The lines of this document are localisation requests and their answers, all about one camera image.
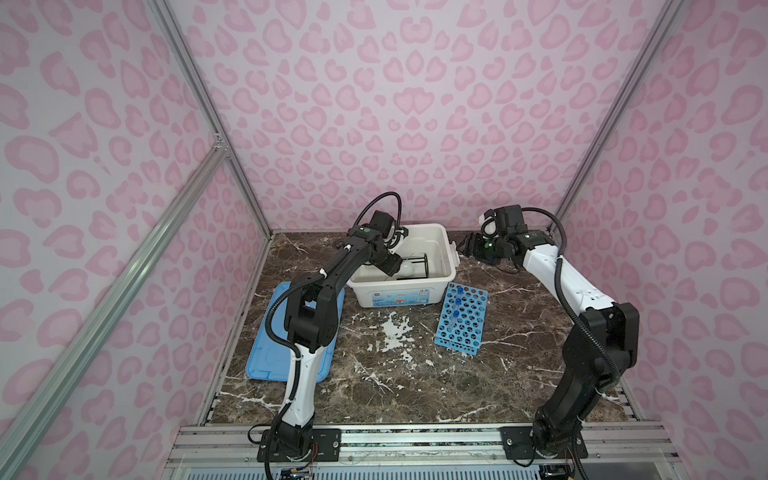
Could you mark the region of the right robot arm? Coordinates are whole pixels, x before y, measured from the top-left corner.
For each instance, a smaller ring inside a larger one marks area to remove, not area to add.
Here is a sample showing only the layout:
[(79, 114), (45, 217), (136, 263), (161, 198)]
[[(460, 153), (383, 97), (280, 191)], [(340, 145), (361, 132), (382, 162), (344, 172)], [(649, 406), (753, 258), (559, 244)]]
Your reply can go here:
[(599, 399), (635, 366), (639, 312), (600, 291), (569, 263), (565, 229), (554, 214), (533, 210), (551, 220), (558, 239), (528, 226), (524, 216), (529, 211), (520, 205), (486, 211), (479, 231), (467, 235), (458, 250), (492, 266), (511, 261), (538, 279), (572, 322), (562, 347), (564, 372), (554, 393), (537, 409), (529, 435), (534, 453), (553, 457), (576, 447), (582, 423)]

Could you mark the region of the white plastic storage box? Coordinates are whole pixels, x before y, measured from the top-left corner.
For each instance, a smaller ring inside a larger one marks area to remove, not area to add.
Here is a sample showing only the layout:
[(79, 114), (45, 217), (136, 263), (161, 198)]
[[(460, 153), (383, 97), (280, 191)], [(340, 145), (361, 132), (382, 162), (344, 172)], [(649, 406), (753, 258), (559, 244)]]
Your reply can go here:
[(393, 249), (402, 259), (426, 253), (430, 276), (406, 279), (388, 277), (374, 266), (362, 266), (347, 282), (363, 308), (429, 305), (443, 300), (446, 288), (455, 279), (460, 264), (456, 244), (448, 239), (444, 226), (414, 224), (409, 234)]

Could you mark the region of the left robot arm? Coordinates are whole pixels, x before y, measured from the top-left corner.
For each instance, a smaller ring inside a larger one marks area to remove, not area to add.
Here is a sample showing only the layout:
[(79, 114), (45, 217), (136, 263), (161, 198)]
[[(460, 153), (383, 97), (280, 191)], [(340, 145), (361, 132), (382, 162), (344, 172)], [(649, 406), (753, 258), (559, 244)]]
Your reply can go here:
[(355, 223), (336, 242), (326, 266), (295, 277), (268, 309), (265, 333), (289, 350), (290, 369), (282, 406), (270, 426), (267, 452), (302, 459), (312, 451), (318, 371), (338, 334), (339, 296), (365, 265), (388, 277), (398, 273), (403, 259), (392, 249), (402, 235), (397, 218), (375, 211), (368, 222)]

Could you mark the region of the blue plastic box lid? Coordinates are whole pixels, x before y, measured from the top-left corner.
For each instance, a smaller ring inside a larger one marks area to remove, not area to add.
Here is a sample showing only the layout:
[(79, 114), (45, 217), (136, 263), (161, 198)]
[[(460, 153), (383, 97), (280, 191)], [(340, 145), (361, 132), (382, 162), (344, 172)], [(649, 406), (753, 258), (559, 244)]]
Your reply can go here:
[[(267, 307), (267, 311), (275, 303), (276, 299), (285, 291), (288, 290), (290, 282), (280, 283), (274, 290), (270, 302)], [(343, 311), (343, 304), (345, 300), (345, 290), (342, 290), (338, 299), (338, 317), (341, 323), (341, 314)], [(286, 306), (284, 302), (276, 310), (273, 315), (273, 331), (281, 337), (286, 337), (286, 330), (284, 328), (284, 319)], [(265, 325), (266, 313), (260, 325), (256, 340), (251, 348), (249, 358), (246, 363), (246, 374), (250, 379), (261, 381), (273, 381), (286, 383), (289, 377), (290, 370), (290, 355), (289, 349), (279, 345), (269, 338), (266, 333)], [(322, 362), (318, 369), (317, 382), (323, 382), (329, 375), (331, 365), (333, 361), (333, 354), (336, 346), (336, 339), (334, 339), (326, 349)]]

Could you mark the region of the white evaporating dish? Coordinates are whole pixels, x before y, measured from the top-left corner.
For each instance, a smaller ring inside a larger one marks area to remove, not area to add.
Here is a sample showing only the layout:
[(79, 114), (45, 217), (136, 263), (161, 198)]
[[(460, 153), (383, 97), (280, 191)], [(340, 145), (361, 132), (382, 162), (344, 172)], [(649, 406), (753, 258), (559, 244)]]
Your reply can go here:
[(398, 271), (398, 275), (404, 278), (410, 278), (415, 274), (415, 266), (411, 261), (404, 260)]

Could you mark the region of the black wire ring stand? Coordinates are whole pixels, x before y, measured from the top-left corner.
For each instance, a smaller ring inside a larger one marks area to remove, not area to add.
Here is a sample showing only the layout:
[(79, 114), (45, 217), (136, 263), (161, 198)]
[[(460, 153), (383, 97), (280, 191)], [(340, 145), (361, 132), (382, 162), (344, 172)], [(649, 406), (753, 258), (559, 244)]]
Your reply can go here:
[(411, 261), (415, 266), (415, 274), (406, 279), (423, 279), (430, 276), (429, 257), (426, 253), (404, 257), (402, 262), (404, 260)]

